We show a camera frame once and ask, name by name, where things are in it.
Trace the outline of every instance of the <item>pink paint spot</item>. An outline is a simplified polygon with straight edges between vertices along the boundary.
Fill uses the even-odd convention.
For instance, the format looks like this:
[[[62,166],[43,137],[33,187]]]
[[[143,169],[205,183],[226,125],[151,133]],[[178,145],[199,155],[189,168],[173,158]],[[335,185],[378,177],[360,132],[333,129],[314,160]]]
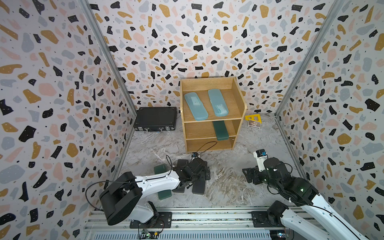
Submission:
[[[22,151],[24,147],[18,147],[15,149],[9,156],[5,159],[6,162],[13,162],[14,159],[19,155],[19,153]]]
[[[51,169],[52,168],[52,163],[43,163],[43,167],[45,168],[45,169]]]
[[[227,32],[223,35],[223,40],[226,42],[226,44],[231,44],[233,40],[233,35]]]
[[[59,181],[63,179],[63,169],[61,167],[61,162],[56,163],[55,168],[53,169],[53,176]]]
[[[38,60],[38,58],[36,57],[36,54],[34,53],[31,53],[31,55],[29,55],[29,59],[31,59],[32,61]]]
[[[54,96],[56,94],[56,90],[50,83],[40,83],[39,84],[39,93],[44,96]]]
[[[0,47],[0,49],[8,56],[10,57],[11,59],[13,60],[20,60],[20,55],[17,55],[16,53],[13,53],[11,51],[8,51],[7,49],[3,48],[3,47]]]
[[[133,39],[135,39],[136,42],[138,42],[140,44],[144,44],[144,37],[140,33],[135,33],[133,35]]]
[[[56,124],[52,124],[49,133],[52,134],[54,137],[59,137],[59,129],[57,128]]]

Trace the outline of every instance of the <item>black cable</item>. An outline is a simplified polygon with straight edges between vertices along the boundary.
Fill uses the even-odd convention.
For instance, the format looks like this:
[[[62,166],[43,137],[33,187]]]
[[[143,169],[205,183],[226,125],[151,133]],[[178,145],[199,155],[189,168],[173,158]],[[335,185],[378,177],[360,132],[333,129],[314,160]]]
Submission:
[[[292,167],[292,165],[291,164],[289,164],[289,163],[284,163],[284,164],[287,164],[287,165],[289,165],[290,167],[291,167],[291,172],[290,172],[290,174],[292,173],[292,171],[293,171],[293,167]]]

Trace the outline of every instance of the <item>terrazzo wallpaper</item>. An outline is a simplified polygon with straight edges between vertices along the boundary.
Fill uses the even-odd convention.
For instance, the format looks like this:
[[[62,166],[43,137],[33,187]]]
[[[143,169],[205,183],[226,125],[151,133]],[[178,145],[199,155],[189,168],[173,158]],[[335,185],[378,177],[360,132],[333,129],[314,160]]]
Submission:
[[[80,239],[132,113],[77,2],[0,7],[0,238]]]
[[[180,79],[235,76],[274,112],[333,0],[89,0],[136,106],[180,107]]]
[[[383,14],[383,1],[345,1],[280,116],[310,182],[375,240],[384,236]]]

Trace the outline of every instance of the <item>marble floor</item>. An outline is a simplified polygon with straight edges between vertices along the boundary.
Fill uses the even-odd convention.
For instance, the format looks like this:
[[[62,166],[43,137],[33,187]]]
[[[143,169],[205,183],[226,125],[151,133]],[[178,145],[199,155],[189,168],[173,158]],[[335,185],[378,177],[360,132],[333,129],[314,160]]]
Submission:
[[[291,164],[292,175],[299,177],[273,115],[262,114],[261,118],[260,129],[250,128],[248,122],[243,121],[234,150],[207,151],[200,156],[208,162],[211,170],[211,180],[206,182],[204,195],[193,194],[190,188],[185,189],[183,194],[172,193],[172,197],[164,200],[159,200],[157,194],[145,199],[152,201],[156,207],[270,206],[275,200],[293,206],[280,195],[270,194],[265,184],[247,183],[243,175],[243,168],[256,165],[252,152],[264,148],[270,157]],[[132,171],[134,175],[152,175],[153,167],[167,164],[166,154],[173,162],[177,159],[190,159],[190,154],[185,153],[182,131],[180,115],[175,131],[136,131],[120,174]]]

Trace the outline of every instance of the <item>gray paint spot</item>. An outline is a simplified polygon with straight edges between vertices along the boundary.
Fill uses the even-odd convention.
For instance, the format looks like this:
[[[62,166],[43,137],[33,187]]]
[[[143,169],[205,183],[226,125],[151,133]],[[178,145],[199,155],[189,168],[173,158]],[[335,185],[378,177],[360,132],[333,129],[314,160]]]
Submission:
[[[345,183],[340,183],[340,186],[341,186],[341,188],[343,189],[343,191],[344,192],[346,192],[346,193],[355,193],[355,191],[352,189],[352,188],[350,188],[350,187],[348,187]]]
[[[365,145],[362,149],[364,150],[364,152],[367,155],[370,155],[372,153],[382,151],[384,149],[384,146],[381,143],[371,143],[370,142],[367,145]]]
[[[265,53],[264,53],[263,51],[258,51],[258,52],[255,54],[255,57],[257,58],[257,60],[263,60],[264,55],[265,55]]]
[[[29,53],[35,48],[35,45],[33,44],[31,37],[28,33],[23,34],[23,43],[22,43],[22,50],[25,53]]]
[[[145,1],[141,6],[139,6],[139,12],[146,13],[149,10],[149,1]]]
[[[39,16],[39,19],[37,20],[38,23],[40,23],[42,26],[46,27],[48,26],[47,21],[42,16]]]
[[[95,84],[95,80],[93,79],[92,75],[85,76],[85,82],[89,85]]]
[[[21,178],[25,173],[19,165],[12,165],[0,172],[0,183],[7,184]]]
[[[69,58],[69,59],[74,59],[74,54],[71,53],[71,52],[68,51],[68,50],[63,50],[62,53],[61,53],[61,55],[62,55],[63,57]]]
[[[173,34],[177,33],[177,30],[175,29],[175,27],[172,24],[167,24],[166,28],[168,28],[170,33],[173,33]]]
[[[340,90],[340,100],[342,102],[344,102],[345,100],[347,100],[350,96],[350,93],[349,93],[349,89],[348,88],[343,88],[342,90]]]
[[[366,72],[369,72],[372,65],[372,59],[364,58],[364,64],[362,65],[362,69]]]
[[[193,27],[193,22],[189,18],[187,19],[187,26],[189,26],[192,29],[192,31],[195,30],[195,28]]]
[[[252,4],[252,1],[247,2],[246,4],[244,4],[243,6],[241,6],[239,8],[239,12],[240,13],[246,13],[250,9],[251,4]]]
[[[1,84],[2,86],[4,86],[4,87],[10,87],[10,88],[13,87],[12,84],[15,83],[15,82],[16,82],[16,80],[14,80],[14,79],[1,79],[1,80],[0,80],[0,84]]]
[[[31,114],[32,122],[39,122],[39,112],[28,110],[29,114]]]
[[[374,28],[375,25],[374,24],[370,24],[368,26],[363,26],[359,29],[356,30],[356,33],[357,34],[360,34],[360,35],[364,35],[364,34],[367,34],[372,28]]]
[[[183,54],[180,51],[174,51],[173,55],[178,59],[178,60],[183,60]]]
[[[15,146],[15,139],[13,137],[4,137],[1,143],[1,147],[4,150],[8,150]]]
[[[68,116],[67,120],[68,120],[68,126],[72,128],[74,131],[76,131],[77,128],[79,127],[79,124],[76,122],[73,116],[72,115]]]

